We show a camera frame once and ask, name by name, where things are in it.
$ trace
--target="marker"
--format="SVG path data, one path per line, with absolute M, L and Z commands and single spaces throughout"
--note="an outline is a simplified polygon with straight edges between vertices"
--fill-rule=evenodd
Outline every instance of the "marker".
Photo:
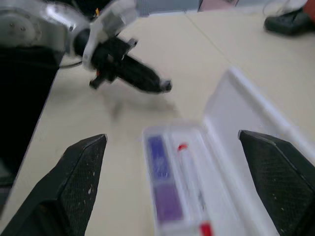
M 193 202 L 195 215 L 200 219 L 207 219 L 206 205 L 198 181 L 198 174 L 191 153 L 186 143 L 182 143 L 177 148 L 180 167 L 185 178 L 186 187 L 190 201 Z

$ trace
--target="table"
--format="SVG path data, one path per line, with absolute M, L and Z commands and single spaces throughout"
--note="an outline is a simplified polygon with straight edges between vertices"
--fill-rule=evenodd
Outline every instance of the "table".
M 141 132 L 177 119 L 201 122 L 222 73 L 239 66 L 262 93 L 315 140 L 315 37 L 265 33 L 260 14 L 218 11 L 139 19 L 122 36 L 139 39 L 132 54 L 173 80 L 164 95 L 143 94 L 121 81 L 89 88 L 94 73 L 60 70 L 8 201 L 3 229 L 65 149 L 106 133 L 98 194 L 87 236 L 153 235 Z

